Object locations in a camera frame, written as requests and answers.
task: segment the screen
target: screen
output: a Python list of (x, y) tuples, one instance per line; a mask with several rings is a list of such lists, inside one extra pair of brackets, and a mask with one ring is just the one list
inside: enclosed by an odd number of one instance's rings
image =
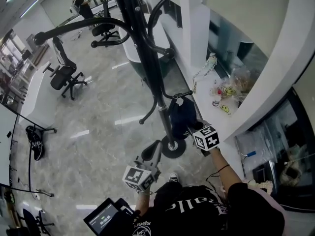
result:
[(93, 218), (89, 224), (100, 234), (108, 222), (113, 218), (113, 216), (118, 212), (118, 210), (112, 205), (108, 205), (104, 210), (102, 210), (95, 218)]

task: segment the bottle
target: bottle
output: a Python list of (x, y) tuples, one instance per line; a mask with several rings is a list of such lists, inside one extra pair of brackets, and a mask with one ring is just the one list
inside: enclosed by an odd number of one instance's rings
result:
[(219, 89), (216, 95), (214, 95), (214, 100), (212, 102), (212, 105), (217, 107), (221, 101), (221, 97), (222, 97), (222, 91)]

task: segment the shoe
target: shoe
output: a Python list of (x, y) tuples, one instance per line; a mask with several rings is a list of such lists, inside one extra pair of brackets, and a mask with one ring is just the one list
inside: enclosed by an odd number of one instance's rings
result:
[(178, 175), (173, 172), (170, 176), (169, 176), (169, 180), (168, 180), (169, 183), (171, 182), (179, 182), (179, 178), (178, 178)]

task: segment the chair backrest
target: chair backrest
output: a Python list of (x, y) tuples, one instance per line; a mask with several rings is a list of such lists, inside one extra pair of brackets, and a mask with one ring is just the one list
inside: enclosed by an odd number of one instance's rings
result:
[(108, 8), (108, 1), (105, 0), (103, 3), (103, 11), (104, 11), (104, 18), (110, 18), (109, 8)]
[(59, 64), (77, 69), (77, 65), (69, 60), (67, 55), (65, 54), (62, 42), (59, 37), (56, 36), (53, 38), (53, 44)]
[(41, 236), (40, 230), (37, 225), (37, 221), (34, 216), (28, 211), (23, 209), (23, 216), (25, 219), (25, 223), (29, 229), (30, 235), (32, 236)]

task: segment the black office chair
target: black office chair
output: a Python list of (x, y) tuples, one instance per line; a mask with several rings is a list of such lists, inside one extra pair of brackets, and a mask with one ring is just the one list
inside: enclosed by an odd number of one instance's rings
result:
[(62, 97), (65, 98), (65, 92), (70, 89), (70, 97), (72, 100), (74, 100), (73, 87), (77, 84), (84, 84), (87, 86), (88, 83), (86, 83), (85, 81), (78, 81), (78, 78), (80, 76), (83, 76), (82, 72), (78, 73), (74, 78), (72, 77), (72, 75), (77, 70), (77, 65), (68, 59), (59, 37), (53, 38), (53, 44), (57, 59), (62, 67), (60, 68), (59, 65), (55, 70), (53, 70), (51, 67), (48, 66), (46, 69), (44, 69), (43, 73), (47, 70), (51, 71), (52, 74), (50, 75), (50, 77), (53, 77), (53, 79), (51, 80), (50, 85), (56, 90), (60, 90), (61, 88), (63, 88), (63, 86), (66, 86), (66, 88), (63, 90), (63, 93), (61, 94)]
[(23, 209), (23, 217), (19, 216), (19, 219), (22, 219), (26, 223), (26, 227), (9, 229), (6, 230), (8, 236), (41, 236), (41, 234), (47, 234), (50, 236), (50, 233), (47, 231), (45, 226), (54, 226), (54, 223), (44, 224), (41, 213), (43, 210), (40, 210), (38, 216), (34, 216), (28, 211)]
[(31, 236), (27, 227), (13, 228), (6, 230), (7, 236)]
[[(105, 0), (105, 2), (103, 3), (103, 11), (104, 11), (104, 18), (110, 18), (110, 13), (109, 13), (109, 9), (108, 9), (108, 1)], [(107, 41), (110, 37), (117, 37), (120, 38), (118, 35), (114, 35), (116, 33), (118, 33), (118, 31), (114, 31), (114, 32), (110, 32), (110, 30), (114, 29), (115, 25), (110, 25), (110, 24), (100, 24), (98, 26), (96, 26), (93, 30), (92, 30), (92, 34), (94, 37), (96, 36), (104, 36), (100, 41), (101, 42), (103, 40)]]

